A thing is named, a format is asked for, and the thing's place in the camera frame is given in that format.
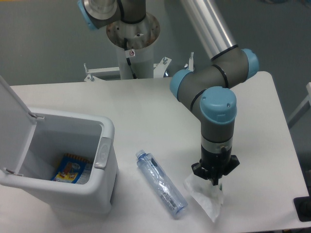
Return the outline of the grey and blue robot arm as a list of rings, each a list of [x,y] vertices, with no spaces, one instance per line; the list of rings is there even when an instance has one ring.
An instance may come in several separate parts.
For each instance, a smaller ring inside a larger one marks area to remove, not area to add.
[[[192,165],[193,173],[217,185],[238,165],[231,153],[237,99],[232,87],[253,77],[259,70],[257,56],[240,49],[213,0],[184,0],[184,7],[211,66],[193,72],[176,72],[170,91],[201,123],[201,159]],[[80,0],[78,7],[88,27],[106,27],[109,40],[119,51],[122,79],[151,78],[152,59],[141,51],[158,39],[158,20],[146,10],[143,0]]]

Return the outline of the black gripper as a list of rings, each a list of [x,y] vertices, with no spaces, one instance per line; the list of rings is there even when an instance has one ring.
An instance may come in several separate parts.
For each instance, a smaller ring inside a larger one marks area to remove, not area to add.
[[[213,182],[212,176],[223,176],[231,173],[239,164],[236,155],[231,154],[232,148],[221,148],[220,152],[213,153],[201,146],[200,162],[192,164],[191,169],[194,175]]]

